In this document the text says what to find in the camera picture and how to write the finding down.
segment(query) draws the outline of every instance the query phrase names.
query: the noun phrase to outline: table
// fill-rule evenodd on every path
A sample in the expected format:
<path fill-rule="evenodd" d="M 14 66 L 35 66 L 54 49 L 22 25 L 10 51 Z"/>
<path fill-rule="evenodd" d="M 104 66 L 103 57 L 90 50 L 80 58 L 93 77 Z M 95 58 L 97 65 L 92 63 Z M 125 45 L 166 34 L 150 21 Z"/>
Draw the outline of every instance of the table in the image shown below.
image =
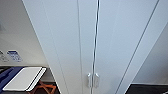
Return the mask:
<path fill-rule="evenodd" d="M 31 91 L 46 68 L 25 67 L 3 88 L 3 91 Z"/>

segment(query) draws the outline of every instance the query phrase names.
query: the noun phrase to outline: wardrobe door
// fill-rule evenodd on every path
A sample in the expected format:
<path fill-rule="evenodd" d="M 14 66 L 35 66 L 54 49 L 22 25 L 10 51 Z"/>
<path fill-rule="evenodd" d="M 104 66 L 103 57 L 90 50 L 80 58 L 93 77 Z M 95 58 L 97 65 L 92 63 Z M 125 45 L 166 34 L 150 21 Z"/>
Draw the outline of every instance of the wardrobe door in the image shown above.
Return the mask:
<path fill-rule="evenodd" d="M 98 0 L 78 0 L 83 93 L 91 94 Z"/>
<path fill-rule="evenodd" d="M 61 94 L 82 94 L 78 1 L 24 0 L 24 4 Z"/>
<path fill-rule="evenodd" d="M 156 4 L 157 0 L 99 0 L 93 94 L 117 93 Z"/>

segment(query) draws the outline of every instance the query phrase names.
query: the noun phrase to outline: white door handle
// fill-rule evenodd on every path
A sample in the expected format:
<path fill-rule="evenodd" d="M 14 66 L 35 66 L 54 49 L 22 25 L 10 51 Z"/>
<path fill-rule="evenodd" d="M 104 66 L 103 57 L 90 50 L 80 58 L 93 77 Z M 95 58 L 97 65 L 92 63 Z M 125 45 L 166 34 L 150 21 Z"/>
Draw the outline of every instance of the white door handle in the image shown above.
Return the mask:
<path fill-rule="evenodd" d="M 100 76 L 96 73 L 94 75 L 94 87 L 95 88 L 99 87 L 99 80 L 100 80 Z"/>
<path fill-rule="evenodd" d="M 88 74 L 88 87 L 92 87 L 92 75 L 90 73 Z"/>

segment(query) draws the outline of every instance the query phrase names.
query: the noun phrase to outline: white wall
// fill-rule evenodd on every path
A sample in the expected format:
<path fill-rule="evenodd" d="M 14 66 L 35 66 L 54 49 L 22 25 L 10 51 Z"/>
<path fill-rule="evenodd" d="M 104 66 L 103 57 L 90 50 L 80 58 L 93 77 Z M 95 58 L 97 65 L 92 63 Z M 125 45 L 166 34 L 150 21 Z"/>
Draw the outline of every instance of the white wall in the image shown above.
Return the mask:
<path fill-rule="evenodd" d="M 168 85 L 168 24 L 136 75 L 133 84 Z"/>
<path fill-rule="evenodd" d="M 0 66 L 44 66 L 47 61 L 21 0 L 0 0 L 0 51 L 9 62 L 0 61 Z M 22 62 L 14 62 L 7 51 L 16 50 Z M 43 78 L 54 81 L 50 70 Z"/>

